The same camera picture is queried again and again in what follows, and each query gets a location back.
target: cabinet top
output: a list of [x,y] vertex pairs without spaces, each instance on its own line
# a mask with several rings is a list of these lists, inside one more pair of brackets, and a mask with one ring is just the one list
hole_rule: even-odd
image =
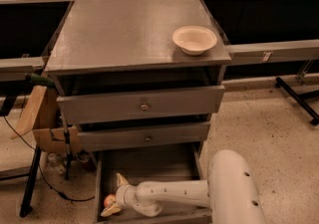
[[[215,32],[200,56],[172,41],[183,26]],[[200,0],[75,0],[48,61],[49,75],[209,66],[231,58]]]

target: cardboard box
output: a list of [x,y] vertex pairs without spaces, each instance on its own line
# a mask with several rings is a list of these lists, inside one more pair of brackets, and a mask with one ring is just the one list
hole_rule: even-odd
[[[34,87],[15,128],[22,136],[32,130],[41,150],[50,153],[66,152],[63,128],[57,127],[56,123],[59,113],[57,96],[56,90]],[[69,127],[69,133],[72,153],[80,152],[83,148],[77,129]],[[11,138],[17,137],[18,134],[13,132]]]

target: white bowl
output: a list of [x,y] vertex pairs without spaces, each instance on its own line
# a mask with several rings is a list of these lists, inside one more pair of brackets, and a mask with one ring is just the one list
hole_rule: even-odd
[[197,26],[187,26],[177,29],[172,34],[172,40],[186,54],[196,56],[214,47],[216,35],[209,29]]

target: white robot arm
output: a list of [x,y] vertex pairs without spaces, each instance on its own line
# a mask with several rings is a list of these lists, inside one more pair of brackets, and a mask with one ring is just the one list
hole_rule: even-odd
[[266,224],[258,191],[246,160],[231,150],[221,150],[210,161],[208,180],[155,182],[129,185],[120,174],[118,191],[102,212],[106,217],[133,208],[149,217],[162,211],[162,202],[207,207],[214,224]]

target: speckled floor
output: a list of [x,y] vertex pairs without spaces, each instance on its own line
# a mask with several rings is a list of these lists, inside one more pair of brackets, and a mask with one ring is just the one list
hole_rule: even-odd
[[[300,87],[292,77],[289,84],[298,92],[316,89],[319,76]],[[260,200],[270,224],[319,223],[319,127],[312,126],[308,113],[282,89],[274,78],[225,82],[218,114],[212,118],[209,139],[200,157],[203,173],[220,149],[229,148],[249,162],[258,183]],[[319,102],[311,103],[319,110]],[[8,116],[14,125],[20,109]],[[1,169],[29,164],[32,150],[19,140],[11,140],[10,128],[0,118]],[[34,145],[32,134],[26,139]],[[95,193],[95,175],[74,161],[71,178],[65,181],[49,165],[43,154],[42,169],[47,180],[70,197],[88,198]],[[65,201],[38,176],[31,205],[33,211],[19,217],[25,178],[0,182],[0,223],[92,223],[94,200]]]

